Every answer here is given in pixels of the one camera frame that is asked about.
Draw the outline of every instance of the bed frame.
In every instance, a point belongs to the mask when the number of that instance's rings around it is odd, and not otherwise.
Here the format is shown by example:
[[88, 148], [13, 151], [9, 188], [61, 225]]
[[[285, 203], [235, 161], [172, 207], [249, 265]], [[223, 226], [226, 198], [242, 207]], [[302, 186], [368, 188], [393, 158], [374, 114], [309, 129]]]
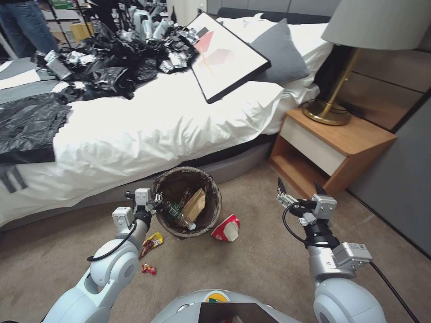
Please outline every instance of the bed frame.
[[[220, 8], [218, 11], [218, 17], [226, 18], [241, 18], [254, 16], [257, 13], [261, 13], [261, 10], [248, 10], [248, 9], [233, 9], [233, 8]], [[273, 22], [278, 22], [284, 18], [287, 18], [289, 24], [302, 24], [302, 23], [326, 23], [330, 20], [330, 17], [306, 15], [300, 13], [280, 13], [280, 12], [265, 12], [263, 11], [263, 18]], [[326, 97], [328, 91], [330, 91], [330, 85], [334, 84], [338, 77], [339, 71], [343, 68], [344, 63], [347, 61], [349, 56], [349, 48], [344, 46], [334, 46], [329, 57], [323, 63], [322, 67], [316, 74], [315, 81], [321, 93], [318, 97]], [[266, 160], [269, 157], [272, 145], [275, 141], [275, 136], [272, 136], [270, 140], [265, 139], [256, 141], [255, 144], [248, 148], [246, 145], [239, 145], [229, 150], [227, 158], [221, 161], [210, 162], [208, 164], [196, 164], [192, 163], [189, 166], [199, 166], [200, 169], [206, 171], [214, 177], [216, 183], [223, 183], [230, 179], [234, 179], [252, 168], [254, 168], [259, 162]], [[134, 191], [139, 187], [151, 187], [156, 175], [152, 175], [145, 179], [141, 179], [135, 182], [131, 182], [108, 191], [90, 196], [78, 204], [69, 208], [58, 208], [53, 210], [47, 210], [35, 214], [30, 214], [21, 219], [13, 220], [0, 228], [0, 231], [10, 230], [31, 222], [35, 222], [44, 218], [48, 218], [54, 215], [62, 214], [68, 211], [81, 209], [88, 206], [100, 205], [111, 202], [125, 201], [124, 193], [126, 191]]]

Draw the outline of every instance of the yellow sticker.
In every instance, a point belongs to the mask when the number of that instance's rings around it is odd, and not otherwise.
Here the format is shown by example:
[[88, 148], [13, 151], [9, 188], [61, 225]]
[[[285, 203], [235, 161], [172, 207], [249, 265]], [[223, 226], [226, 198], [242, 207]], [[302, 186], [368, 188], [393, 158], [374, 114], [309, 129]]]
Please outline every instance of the yellow sticker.
[[205, 297], [205, 302], [207, 303], [220, 302], [220, 301], [230, 301], [230, 300], [229, 300], [229, 297], [221, 291], [211, 291]]

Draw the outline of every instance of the picture frame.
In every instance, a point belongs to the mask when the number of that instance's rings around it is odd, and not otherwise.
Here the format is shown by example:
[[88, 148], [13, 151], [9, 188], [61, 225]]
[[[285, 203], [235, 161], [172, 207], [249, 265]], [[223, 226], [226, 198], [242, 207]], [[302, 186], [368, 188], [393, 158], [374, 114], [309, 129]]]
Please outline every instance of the picture frame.
[[206, 13], [188, 26], [199, 36], [192, 71], [207, 103], [214, 103], [271, 67], [265, 56]]

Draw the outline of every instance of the lamp shade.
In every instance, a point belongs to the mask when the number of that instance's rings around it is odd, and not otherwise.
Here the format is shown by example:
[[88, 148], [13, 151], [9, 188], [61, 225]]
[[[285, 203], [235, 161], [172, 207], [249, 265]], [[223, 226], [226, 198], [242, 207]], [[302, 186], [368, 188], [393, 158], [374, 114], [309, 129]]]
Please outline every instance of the lamp shade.
[[416, 48], [431, 22], [431, 0], [341, 0], [322, 38], [370, 49]]

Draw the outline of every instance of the wooden nightstand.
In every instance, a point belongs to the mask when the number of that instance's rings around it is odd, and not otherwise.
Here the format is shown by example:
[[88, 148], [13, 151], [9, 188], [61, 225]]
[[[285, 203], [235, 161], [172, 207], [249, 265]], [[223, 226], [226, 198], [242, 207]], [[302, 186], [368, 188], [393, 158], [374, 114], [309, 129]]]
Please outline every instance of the wooden nightstand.
[[352, 183], [396, 138], [355, 116], [347, 125], [328, 126], [294, 109], [286, 113], [269, 164], [304, 198], [316, 193], [314, 180], [334, 195]]

